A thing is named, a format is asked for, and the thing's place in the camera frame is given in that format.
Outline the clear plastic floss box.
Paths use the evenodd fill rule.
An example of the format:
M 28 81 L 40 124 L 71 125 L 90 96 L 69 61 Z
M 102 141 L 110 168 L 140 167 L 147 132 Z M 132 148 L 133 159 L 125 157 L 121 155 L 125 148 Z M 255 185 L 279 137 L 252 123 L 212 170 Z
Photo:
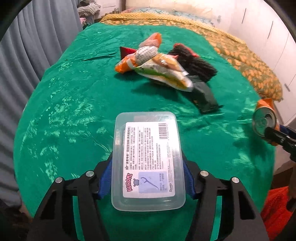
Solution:
M 171 112 L 121 113 L 112 150 L 111 202 L 120 211 L 164 211 L 185 204 L 176 117 Z

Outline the dark green pouch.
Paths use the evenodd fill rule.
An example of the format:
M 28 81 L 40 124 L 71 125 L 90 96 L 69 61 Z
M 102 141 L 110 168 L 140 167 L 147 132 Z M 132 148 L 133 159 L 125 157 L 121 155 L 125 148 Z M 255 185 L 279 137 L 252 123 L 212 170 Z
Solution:
M 188 99 L 198 108 L 201 114 L 219 111 L 223 105 L 218 104 L 211 88 L 198 76 L 188 76 L 193 84 L 191 92 L 187 92 Z

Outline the green satin tablecloth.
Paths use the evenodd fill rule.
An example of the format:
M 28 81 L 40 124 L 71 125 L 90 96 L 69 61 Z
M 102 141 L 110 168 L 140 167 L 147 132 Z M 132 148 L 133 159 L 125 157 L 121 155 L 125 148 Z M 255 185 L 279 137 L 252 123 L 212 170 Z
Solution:
M 162 35 L 160 53 L 182 43 L 216 68 L 206 84 L 223 105 L 219 111 L 201 114 L 187 92 L 135 70 L 115 71 L 120 47 L 138 50 L 156 32 Z M 260 214 L 271 185 L 274 148 L 252 127 L 259 99 L 250 82 L 195 32 L 95 24 L 45 72 L 23 111 L 14 143 L 21 196 L 35 216 L 56 178 L 78 178 L 112 156 L 119 114 L 166 111 L 176 117 L 182 156 L 216 178 L 237 177 Z M 97 204 L 109 240 L 186 240 L 197 200 L 186 193 L 178 209 L 120 211 L 112 205 L 110 190 Z

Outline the cream pillow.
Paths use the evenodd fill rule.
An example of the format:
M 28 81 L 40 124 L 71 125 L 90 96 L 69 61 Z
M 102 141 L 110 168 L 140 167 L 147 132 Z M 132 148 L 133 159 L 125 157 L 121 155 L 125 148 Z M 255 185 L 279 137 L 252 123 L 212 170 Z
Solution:
M 170 12 L 180 11 L 207 19 L 211 19 L 214 14 L 212 1 L 127 0 L 125 7 L 127 9 L 154 8 Z

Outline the orange snack bag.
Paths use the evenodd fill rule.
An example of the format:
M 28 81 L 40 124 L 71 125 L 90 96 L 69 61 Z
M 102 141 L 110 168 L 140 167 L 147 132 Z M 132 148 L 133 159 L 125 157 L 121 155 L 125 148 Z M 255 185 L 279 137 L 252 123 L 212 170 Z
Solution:
M 144 55 L 140 54 L 139 52 L 129 54 L 116 64 L 115 71 L 123 74 L 125 72 L 134 70 L 143 63 L 143 59 Z

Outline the red knotted plastic bag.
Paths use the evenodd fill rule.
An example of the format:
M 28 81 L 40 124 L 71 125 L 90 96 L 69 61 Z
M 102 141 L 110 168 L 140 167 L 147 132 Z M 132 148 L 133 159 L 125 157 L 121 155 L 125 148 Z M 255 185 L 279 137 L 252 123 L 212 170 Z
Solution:
M 182 47 L 182 48 L 184 48 L 184 49 L 187 49 L 190 53 L 191 53 L 191 55 L 192 56 L 194 56 L 194 57 L 200 57 L 196 52 L 194 52 L 191 48 L 189 48 L 189 47 L 187 47 L 186 45 L 184 45 L 184 44 L 182 44 L 182 43 L 176 43 L 176 44 L 174 44 L 174 48 L 175 47 Z

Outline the crushed orange soda can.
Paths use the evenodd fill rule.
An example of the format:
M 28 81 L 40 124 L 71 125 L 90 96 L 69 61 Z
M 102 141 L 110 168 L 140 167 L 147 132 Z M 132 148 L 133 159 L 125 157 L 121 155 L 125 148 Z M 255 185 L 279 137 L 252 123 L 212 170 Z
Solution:
M 255 111 L 252 117 L 252 127 L 254 132 L 264 138 L 269 144 L 277 146 L 276 142 L 265 138 L 264 131 L 267 127 L 280 131 L 272 98 L 263 98 L 257 102 Z

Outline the orange floral bed quilt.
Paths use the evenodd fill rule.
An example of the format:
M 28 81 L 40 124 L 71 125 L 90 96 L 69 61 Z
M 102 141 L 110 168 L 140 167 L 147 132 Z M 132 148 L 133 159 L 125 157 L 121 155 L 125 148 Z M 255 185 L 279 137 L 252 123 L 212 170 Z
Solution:
M 100 22 L 108 25 L 165 25 L 191 30 L 205 37 L 222 58 L 241 72 L 261 98 L 283 100 L 282 85 L 272 69 L 243 40 L 223 30 L 182 16 L 143 12 L 108 14 Z

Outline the pile of clothes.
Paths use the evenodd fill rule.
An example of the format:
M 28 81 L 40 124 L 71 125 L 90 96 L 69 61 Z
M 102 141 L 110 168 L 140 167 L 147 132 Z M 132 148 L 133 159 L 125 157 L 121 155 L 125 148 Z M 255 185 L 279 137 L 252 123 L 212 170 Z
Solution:
M 101 5 L 97 1 L 83 0 L 77 4 L 78 15 L 81 19 L 85 19 L 83 24 L 93 24 L 98 19 Z

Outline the grey-blue curtain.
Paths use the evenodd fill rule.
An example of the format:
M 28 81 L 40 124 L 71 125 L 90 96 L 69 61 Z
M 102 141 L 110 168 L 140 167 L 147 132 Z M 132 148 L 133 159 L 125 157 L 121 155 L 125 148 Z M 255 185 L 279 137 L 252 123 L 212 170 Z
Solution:
M 78 1 L 31 1 L 1 39 L 1 201 L 20 206 L 13 147 L 16 129 L 44 72 L 82 30 Z

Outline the black knitted item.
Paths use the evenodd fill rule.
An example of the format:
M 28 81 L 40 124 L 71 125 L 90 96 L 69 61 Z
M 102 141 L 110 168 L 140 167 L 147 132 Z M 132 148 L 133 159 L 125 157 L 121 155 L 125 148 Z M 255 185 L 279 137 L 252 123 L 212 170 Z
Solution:
M 182 47 L 173 47 L 168 52 L 171 56 L 176 56 L 176 60 L 191 76 L 198 76 L 202 81 L 208 82 L 217 74 L 217 70 L 201 57 L 194 57 Z

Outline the white wardrobe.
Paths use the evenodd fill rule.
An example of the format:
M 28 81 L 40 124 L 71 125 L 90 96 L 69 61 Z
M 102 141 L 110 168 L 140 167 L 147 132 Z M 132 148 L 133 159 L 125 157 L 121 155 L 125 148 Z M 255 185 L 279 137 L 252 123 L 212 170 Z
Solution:
M 295 40 L 265 1 L 237 1 L 229 32 L 244 40 L 278 77 L 283 100 L 276 108 L 285 125 L 295 120 Z

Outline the burger print snack wrapper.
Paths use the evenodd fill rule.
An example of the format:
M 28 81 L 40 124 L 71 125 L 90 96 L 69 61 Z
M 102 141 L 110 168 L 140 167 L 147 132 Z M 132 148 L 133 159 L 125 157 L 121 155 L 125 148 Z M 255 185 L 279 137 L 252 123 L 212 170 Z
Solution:
M 139 75 L 164 83 L 177 90 L 191 92 L 189 73 L 171 55 L 160 53 L 155 46 L 144 46 L 135 52 L 134 69 Z

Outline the red long snack wrapper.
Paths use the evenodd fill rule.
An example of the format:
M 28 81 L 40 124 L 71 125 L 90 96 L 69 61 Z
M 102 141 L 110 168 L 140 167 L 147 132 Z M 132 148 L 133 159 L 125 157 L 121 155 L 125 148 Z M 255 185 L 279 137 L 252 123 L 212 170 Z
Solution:
M 130 54 L 134 54 L 137 50 L 128 48 L 128 47 L 120 47 L 120 59 L 124 59 L 126 56 Z

